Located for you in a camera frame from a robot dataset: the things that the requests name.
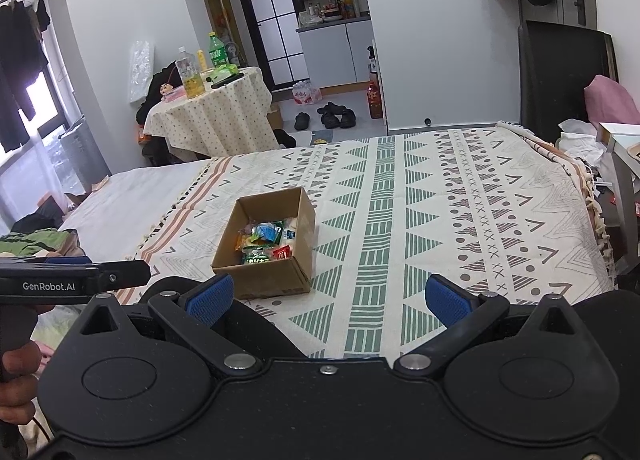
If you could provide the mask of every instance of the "metal screw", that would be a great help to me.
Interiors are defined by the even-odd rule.
[[[324,366],[320,366],[320,373],[323,375],[335,375],[338,373],[338,368],[325,364]]]
[[[431,359],[422,354],[408,354],[400,357],[400,365],[408,370],[425,370],[431,366]]]
[[[232,354],[225,358],[225,366],[232,370],[248,370],[255,364],[255,358],[249,354]]]

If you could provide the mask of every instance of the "black shoe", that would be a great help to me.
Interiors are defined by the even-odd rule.
[[[273,134],[275,135],[278,144],[283,145],[287,149],[292,149],[296,146],[296,139],[286,131],[282,129],[274,129]]]
[[[340,127],[340,120],[333,113],[326,112],[322,115],[322,125],[327,129],[335,129]]]
[[[348,129],[355,125],[356,125],[356,114],[351,109],[347,109],[342,114],[342,120],[340,120],[340,127],[343,129]]]
[[[296,117],[296,124],[294,128],[296,131],[304,131],[307,127],[309,127],[309,116],[304,112],[298,113]]]
[[[332,102],[329,102],[326,106],[318,109],[319,114],[325,114],[325,113],[343,114],[345,111],[347,111],[346,106],[336,106]]]

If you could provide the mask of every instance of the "red bottle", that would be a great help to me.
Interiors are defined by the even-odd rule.
[[[369,114],[372,119],[382,119],[382,97],[380,96],[380,85],[378,83],[378,64],[373,46],[369,46],[369,89],[367,99],[369,101]]]
[[[369,83],[367,99],[369,100],[369,114],[371,118],[382,119],[382,97],[380,96],[380,88],[374,80]]]

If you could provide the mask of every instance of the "red snack packet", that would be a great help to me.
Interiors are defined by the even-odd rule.
[[[285,245],[284,247],[280,247],[279,249],[271,250],[273,254],[273,258],[278,259],[287,259],[291,257],[291,247],[289,245]]]

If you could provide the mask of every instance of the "pink pillow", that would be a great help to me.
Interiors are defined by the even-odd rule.
[[[584,88],[589,122],[598,127],[600,122],[640,124],[640,112],[625,87],[603,75],[596,75]]]

